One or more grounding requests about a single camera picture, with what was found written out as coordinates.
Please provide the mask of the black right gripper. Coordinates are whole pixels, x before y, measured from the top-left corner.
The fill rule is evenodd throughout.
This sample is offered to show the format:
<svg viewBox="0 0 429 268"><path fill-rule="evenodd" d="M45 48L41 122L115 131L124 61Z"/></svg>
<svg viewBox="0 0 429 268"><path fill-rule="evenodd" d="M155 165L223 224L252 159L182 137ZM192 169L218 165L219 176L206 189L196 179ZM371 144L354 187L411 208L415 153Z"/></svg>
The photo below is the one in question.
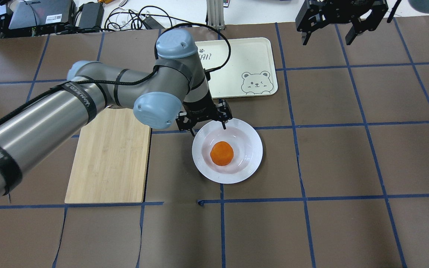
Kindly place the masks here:
<svg viewBox="0 0 429 268"><path fill-rule="evenodd" d="M305 0L296 16L296 30L302 32L302 44L307 45L318 29L351 23L344 38L351 45L357 36L374 31L387 11L386 0Z"/></svg>

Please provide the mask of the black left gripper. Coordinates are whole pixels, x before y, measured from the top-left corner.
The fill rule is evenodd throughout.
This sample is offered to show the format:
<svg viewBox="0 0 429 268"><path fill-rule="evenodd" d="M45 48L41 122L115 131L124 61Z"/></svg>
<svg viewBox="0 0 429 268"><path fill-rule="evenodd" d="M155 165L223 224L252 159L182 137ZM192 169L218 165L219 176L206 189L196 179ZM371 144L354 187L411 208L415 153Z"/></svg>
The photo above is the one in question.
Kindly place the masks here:
<svg viewBox="0 0 429 268"><path fill-rule="evenodd" d="M228 102L220 99L218 103L211 98L202 98L196 102L183 102L184 112L179 112L175 121L179 131L189 131L195 137L194 127L204 121L221 122L222 128L227 129L226 124L233 119L233 114Z"/></svg>

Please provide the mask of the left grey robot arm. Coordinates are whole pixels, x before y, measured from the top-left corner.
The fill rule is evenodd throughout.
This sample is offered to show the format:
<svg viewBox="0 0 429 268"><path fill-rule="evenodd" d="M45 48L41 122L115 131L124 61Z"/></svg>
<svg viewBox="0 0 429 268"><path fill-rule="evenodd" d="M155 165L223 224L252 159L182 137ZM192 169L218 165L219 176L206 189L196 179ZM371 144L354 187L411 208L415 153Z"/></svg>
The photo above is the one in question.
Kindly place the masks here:
<svg viewBox="0 0 429 268"><path fill-rule="evenodd" d="M105 108L132 109L136 119L153 129L177 124L192 132L199 122L218 121L225 127L233 119L226 101L216 104L210 93L210 73L184 24L166 29L154 45L151 73L108 66L98 61L78 61L67 80L53 86L0 118L0 197L20 184L75 132Z"/></svg>

